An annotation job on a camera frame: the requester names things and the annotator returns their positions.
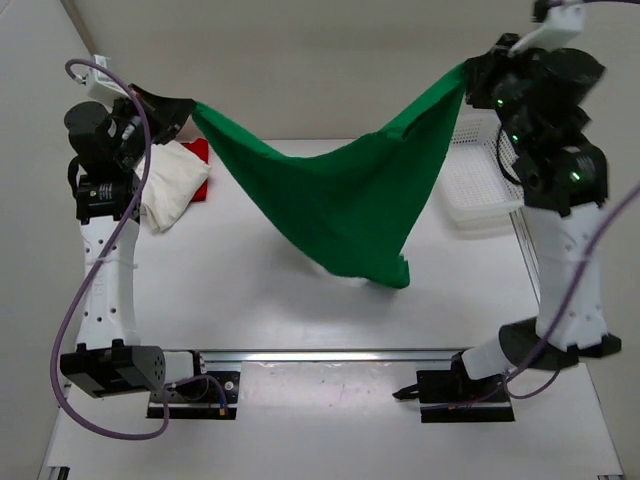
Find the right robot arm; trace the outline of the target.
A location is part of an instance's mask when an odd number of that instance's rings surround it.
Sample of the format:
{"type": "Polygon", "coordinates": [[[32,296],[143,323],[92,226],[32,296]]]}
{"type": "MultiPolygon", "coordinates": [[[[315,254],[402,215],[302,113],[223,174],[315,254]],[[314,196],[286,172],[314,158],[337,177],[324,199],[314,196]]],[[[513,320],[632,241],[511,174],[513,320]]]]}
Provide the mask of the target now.
{"type": "Polygon", "coordinates": [[[558,374],[621,349],[604,320],[596,255],[610,218],[608,162],[585,136],[589,117],[581,106],[604,66],[578,49],[518,50],[517,42],[506,33],[467,60],[466,102],[496,114],[497,143],[514,151],[502,176],[522,189],[532,224],[539,310],[453,356],[446,384],[455,409],[505,391],[526,369],[558,374]]]}

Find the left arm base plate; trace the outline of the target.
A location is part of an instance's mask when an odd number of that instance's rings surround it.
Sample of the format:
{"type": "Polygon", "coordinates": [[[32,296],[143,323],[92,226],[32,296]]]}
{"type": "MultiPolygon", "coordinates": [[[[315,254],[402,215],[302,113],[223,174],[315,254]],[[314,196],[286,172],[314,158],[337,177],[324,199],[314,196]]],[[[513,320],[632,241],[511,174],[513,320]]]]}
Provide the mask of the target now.
{"type": "Polygon", "coordinates": [[[197,350],[165,351],[171,420],[221,420],[237,417],[241,363],[197,350]]]}

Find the green t shirt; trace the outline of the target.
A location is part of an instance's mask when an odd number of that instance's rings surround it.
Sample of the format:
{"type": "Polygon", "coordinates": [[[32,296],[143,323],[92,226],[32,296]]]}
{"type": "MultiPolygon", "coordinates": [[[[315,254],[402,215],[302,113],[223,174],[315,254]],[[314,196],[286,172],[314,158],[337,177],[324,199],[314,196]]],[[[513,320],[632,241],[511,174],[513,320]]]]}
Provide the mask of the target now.
{"type": "Polygon", "coordinates": [[[192,119],[272,225],[338,277],[403,289],[402,254],[444,164],[467,82],[458,65],[382,128],[328,153],[286,155],[214,108],[192,119]]]}

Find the white t shirt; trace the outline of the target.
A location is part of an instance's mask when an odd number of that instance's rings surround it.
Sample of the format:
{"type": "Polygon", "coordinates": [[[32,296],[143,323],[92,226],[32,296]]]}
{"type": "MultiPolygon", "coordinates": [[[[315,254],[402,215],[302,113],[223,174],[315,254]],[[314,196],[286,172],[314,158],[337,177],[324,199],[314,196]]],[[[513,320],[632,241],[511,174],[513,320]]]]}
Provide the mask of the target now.
{"type": "Polygon", "coordinates": [[[191,204],[196,186],[190,153],[183,143],[172,141],[151,147],[151,167],[141,199],[141,212],[149,229],[168,231],[191,204]]]}

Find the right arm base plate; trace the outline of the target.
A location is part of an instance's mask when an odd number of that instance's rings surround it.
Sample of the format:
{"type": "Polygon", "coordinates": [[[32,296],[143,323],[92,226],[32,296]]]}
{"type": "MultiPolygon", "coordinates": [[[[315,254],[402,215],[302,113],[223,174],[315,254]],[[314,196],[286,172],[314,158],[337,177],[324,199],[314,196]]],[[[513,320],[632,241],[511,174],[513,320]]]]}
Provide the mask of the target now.
{"type": "Polygon", "coordinates": [[[418,362],[413,383],[392,397],[399,402],[417,401],[423,424],[514,422],[512,402],[501,375],[469,380],[450,359],[418,362]]]}

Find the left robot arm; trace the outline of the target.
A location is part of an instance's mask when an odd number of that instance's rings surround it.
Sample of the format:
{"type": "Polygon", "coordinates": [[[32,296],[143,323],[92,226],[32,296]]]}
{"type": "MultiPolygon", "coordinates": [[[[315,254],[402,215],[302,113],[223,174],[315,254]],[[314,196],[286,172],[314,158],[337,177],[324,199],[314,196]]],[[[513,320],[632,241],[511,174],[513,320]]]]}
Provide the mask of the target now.
{"type": "Polygon", "coordinates": [[[134,251],[140,230],[140,184],[135,169],[148,144],[166,144],[194,110],[192,99],[161,97],[138,86],[135,97],[73,106],[64,117],[76,155],[68,176],[91,281],[82,296],[74,351],[59,360],[61,373],[93,398],[158,391],[166,362],[158,346],[143,346],[137,331],[134,251]]]}

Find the red t shirt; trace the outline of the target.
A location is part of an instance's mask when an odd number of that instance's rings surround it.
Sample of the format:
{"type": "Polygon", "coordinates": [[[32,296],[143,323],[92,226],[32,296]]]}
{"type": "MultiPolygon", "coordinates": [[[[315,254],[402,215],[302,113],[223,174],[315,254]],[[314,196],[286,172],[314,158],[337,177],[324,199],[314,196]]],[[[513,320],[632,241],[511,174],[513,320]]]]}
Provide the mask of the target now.
{"type": "Polygon", "coordinates": [[[189,151],[189,159],[192,163],[191,170],[196,189],[191,198],[191,203],[204,202],[208,194],[209,175],[211,165],[209,161],[209,144],[199,138],[190,143],[183,143],[182,146],[189,151]]]}

